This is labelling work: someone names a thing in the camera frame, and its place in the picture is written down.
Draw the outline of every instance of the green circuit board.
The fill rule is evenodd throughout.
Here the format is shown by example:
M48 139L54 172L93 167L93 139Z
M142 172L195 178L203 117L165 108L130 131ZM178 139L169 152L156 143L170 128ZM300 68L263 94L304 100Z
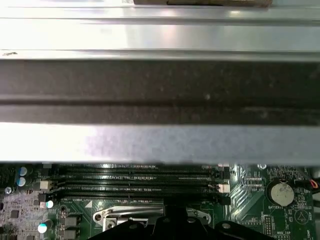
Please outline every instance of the green circuit board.
M266 169L261 169L257 165L237 164L230 166L186 166L185 168L180 167L178 170L174 167L166 168L165 173L159 174L155 165L135 165L134 169L137 174L132 178L132 174L128 177L125 173L126 168L132 168L132 165L122 165L121 167L119 165L103 165L85 165L79 168L76 165L66 164L58 166L61 171L56 176L52 173L49 178L66 179L63 183L63 189L67 193L72 192L72 194L62 195L54 201L54 206L50 208L44 202L34 204L38 200L39 193L43 192L38 186L44 177L41 175L41 166L37 166L39 170L33 170L36 177L33 177L32 184L27 187L16 187L13 193L4 194L1 197L3 209L0 210L0 218L2 219L0 225L5 229L3 236L14 236L17 240L25 240L27 237L29 237L27 240L65 240L64 236L61 235L61 232L66 230L61 222L62 218L80 216L76 226L77 236L75 239L86 240L103 231L103 226L94 221L94 214L98 211L113 206L161 207L163 205L163 201L157 195L157 192L152 193L156 196L153 198L148 197L148 195L138 198L125 198L122 195L114 197L108 194L94 194L95 191L104 193L104 191L110 190L109 182L113 182L112 186L115 189L115 184L119 184L119 181L131 181L131 183L145 181L145 187L136 191L150 192L152 191L150 189L154 190L155 188L154 185L148 185L148 181L152 179L157 179L157 183L163 185L161 189L166 189L167 186L164 187L166 181L194 182L194 178L196 178L203 182L204 179L198 176L198 174L203 173L203 170L222 171L225 168L228 174L223 170L224 176L221 177L220 174L220 178L216 179L216 184L229 186L227 192L219 194L229 197L230 204L208 200L193 201L188 204L188 207L193 210L209 214L211 217L210 226L214 227L220 221L229 220L279 240L317 239L313 197L308 190L294 187L294 200L288 206L275 204L270 201L266 194L266 188L274 180L303 179L292 166L267 166ZM117 171L117 174L113 174L113 171L111 171L112 175L106 169L124 170L123 173ZM179 172L180 177L175 178L177 172ZM71 180L75 176L81 178L82 182ZM177 187L177 189L184 191L185 188ZM117 185L117 190L121 191L121 194L124 191L119 185ZM19 211L19 216L12 218L12 211ZM53 227L44 234L39 233L38 225L48 219L53 222Z

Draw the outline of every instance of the metal panel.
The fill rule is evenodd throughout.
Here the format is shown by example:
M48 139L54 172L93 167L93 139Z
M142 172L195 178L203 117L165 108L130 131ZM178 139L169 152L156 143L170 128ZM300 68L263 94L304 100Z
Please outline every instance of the metal panel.
M315 164L318 127L1 123L2 161Z
M269 9L2 3L0 24L10 27L1 32L0 58L320 61L320 8L287 3Z

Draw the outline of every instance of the electrolytic capacitor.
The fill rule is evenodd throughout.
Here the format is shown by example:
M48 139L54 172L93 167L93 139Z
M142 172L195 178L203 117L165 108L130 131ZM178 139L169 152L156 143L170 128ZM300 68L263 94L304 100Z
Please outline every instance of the electrolytic capacitor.
M18 173L21 177L28 176L33 172L33 168L30 165L22 166L19 168Z
M30 176L21 176L17 179L16 184L19 187L23 187L23 186L28 186L29 184L31 184L32 179Z
M48 230L50 230L54 225L54 222L50 219L45 220L44 222L40 223L38 226L38 232L44 234Z

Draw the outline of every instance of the cable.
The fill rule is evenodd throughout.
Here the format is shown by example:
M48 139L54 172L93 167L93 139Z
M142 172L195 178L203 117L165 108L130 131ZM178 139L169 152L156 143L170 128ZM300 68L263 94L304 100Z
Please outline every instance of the cable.
M310 184L311 184L313 189L318 189L319 188L318 183L314 179L312 179L312 177L309 174L307 174L305 172L305 168L304 167L297 166L296 169L305 179L309 180L309 182L310 182Z
M319 185L318 185L318 183L317 183L315 180L310 179L309 181L310 181L310 183L311 183L311 185L312 185L312 187L313 187L314 189L319 188Z

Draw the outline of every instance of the capacitor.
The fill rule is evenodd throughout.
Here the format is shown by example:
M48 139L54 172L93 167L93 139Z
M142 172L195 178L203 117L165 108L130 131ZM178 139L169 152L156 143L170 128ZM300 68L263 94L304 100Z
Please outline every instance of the capacitor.
M292 204L295 199L293 188L286 182L281 182L279 180L269 183L265 191L270 202L282 207Z
M31 184L32 179L29 176L21 176L17 179L16 184L19 187L23 187L23 186L28 186L29 184Z
M47 202L45 203L45 206L46 206L47 209L53 208L54 205L55 205L55 203L54 203L54 201L52 201L52 200L49 200L49 201L47 201Z
M38 232L44 234L48 230L50 230L54 225L54 222L50 219L45 220L44 222L40 223L38 226Z
M22 166L18 170L18 173L21 177L28 176L32 172L33 172L33 168L30 165Z

